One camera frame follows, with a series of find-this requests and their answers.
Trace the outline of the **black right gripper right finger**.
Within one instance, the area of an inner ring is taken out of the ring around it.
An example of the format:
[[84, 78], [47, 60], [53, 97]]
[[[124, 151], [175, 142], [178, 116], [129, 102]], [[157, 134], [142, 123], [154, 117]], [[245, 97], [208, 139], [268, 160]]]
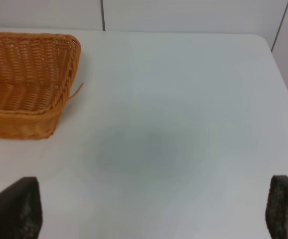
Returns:
[[288, 176], [271, 178], [265, 219], [271, 238], [288, 239]]

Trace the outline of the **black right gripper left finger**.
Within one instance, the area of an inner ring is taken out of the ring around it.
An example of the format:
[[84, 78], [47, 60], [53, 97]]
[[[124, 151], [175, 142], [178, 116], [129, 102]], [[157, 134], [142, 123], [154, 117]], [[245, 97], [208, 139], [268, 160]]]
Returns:
[[23, 177], [0, 192], [0, 239], [37, 239], [42, 224], [36, 177]]

